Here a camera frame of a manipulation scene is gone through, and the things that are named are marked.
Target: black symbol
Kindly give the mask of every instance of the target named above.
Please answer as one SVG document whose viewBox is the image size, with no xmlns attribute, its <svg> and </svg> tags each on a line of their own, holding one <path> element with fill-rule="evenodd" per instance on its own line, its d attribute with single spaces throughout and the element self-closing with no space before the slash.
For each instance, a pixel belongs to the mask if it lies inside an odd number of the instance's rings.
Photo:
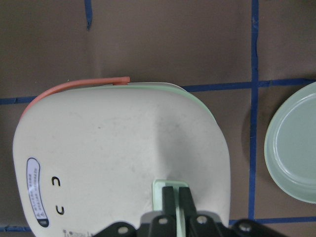
<svg viewBox="0 0 316 237">
<path fill-rule="evenodd" d="M 57 180 L 58 186 L 60 187 L 60 180 L 59 180 L 59 178 L 57 178 L 56 176 L 54 176 L 54 177 L 51 178 L 51 183 L 52 183 L 53 185 L 55 185 L 55 180 Z"/>
<path fill-rule="evenodd" d="M 58 210 L 58 206 L 56 206 L 56 211 L 57 211 L 57 213 L 58 213 L 59 215 L 64 215 L 64 213 L 65 213 L 65 210 L 64 210 L 64 207 L 63 207 L 63 206 L 61 207 L 61 211 L 59 211 L 59 210 Z"/>
</svg>

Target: green plate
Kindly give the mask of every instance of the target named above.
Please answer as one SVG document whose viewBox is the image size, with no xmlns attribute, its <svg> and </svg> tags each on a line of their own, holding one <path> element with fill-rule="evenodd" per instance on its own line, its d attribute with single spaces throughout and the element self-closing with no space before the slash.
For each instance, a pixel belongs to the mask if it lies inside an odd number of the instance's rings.
<svg viewBox="0 0 316 237">
<path fill-rule="evenodd" d="M 297 91 L 278 109 L 266 134 L 265 159 L 283 191 L 316 203 L 316 83 Z"/>
</svg>

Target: light green bowl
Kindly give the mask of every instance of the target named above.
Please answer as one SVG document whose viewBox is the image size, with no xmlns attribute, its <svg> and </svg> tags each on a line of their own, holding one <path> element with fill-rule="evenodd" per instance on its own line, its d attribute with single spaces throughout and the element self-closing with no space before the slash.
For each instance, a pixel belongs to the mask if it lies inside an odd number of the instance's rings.
<svg viewBox="0 0 316 237">
<path fill-rule="evenodd" d="M 266 134 L 265 160 L 283 191 L 316 203 L 316 83 L 293 94 L 274 115 Z"/>
</svg>

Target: silver bolt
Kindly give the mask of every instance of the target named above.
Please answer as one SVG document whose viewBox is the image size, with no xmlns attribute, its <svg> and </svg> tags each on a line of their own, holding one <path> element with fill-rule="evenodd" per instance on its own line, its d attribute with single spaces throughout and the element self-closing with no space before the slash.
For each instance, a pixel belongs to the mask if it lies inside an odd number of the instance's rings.
<svg viewBox="0 0 316 237">
<path fill-rule="evenodd" d="M 250 232 L 251 231 L 251 225 L 248 223 L 240 223 L 239 224 L 239 229 L 241 229 L 244 232 Z"/>
<path fill-rule="evenodd" d="M 167 224 L 168 219 L 167 219 L 167 218 L 160 218 L 160 219 L 158 220 L 158 222 L 159 222 L 159 224 L 164 225 L 164 224 Z"/>
<path fill-rule="evenodd" d="M 122 226 L 118 228 L 118 233 L 120 235 L 126 234 L 128 232 L 128 228 L 126 226 Z"/>
<path fill-rule="evenodd" d="M 197 222 L 199 224 L 205 224 L 207 222 L 207 217 L 205 217 L 205 216 L 198 216 L 197 217 Z"/>
</svg>

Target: brown floor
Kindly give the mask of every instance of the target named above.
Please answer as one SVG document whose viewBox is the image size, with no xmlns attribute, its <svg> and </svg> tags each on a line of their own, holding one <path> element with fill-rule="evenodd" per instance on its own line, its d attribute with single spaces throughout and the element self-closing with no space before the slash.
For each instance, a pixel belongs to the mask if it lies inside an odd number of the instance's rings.
<svg viewBox="0 0 316 237">
<path fill-rule="evenodd" d="M 180 86 L 251 81 L 251 1 L 0 1 L 0 98 L 38 95 L 75 79 L 131 76 Z M 316 2 L 259 4 L 259 80 L 316 79 Z M 259 89 L 255 218 L 316 216 L 316 205 L 285 194 L 264 161 L 267 126 L 303 86 Z M 251 89 L 194 92 L 214 114 L 231 155 L 231 219 L 248 216 Z M 27 226 L 12 161 L 12 139 L 27 104 L 0 105 L 0 227 Z M 308 237 L 316 222 L 268 224 Z M 32 236 L 6 233 L 0 236 Z"/>
</svg>

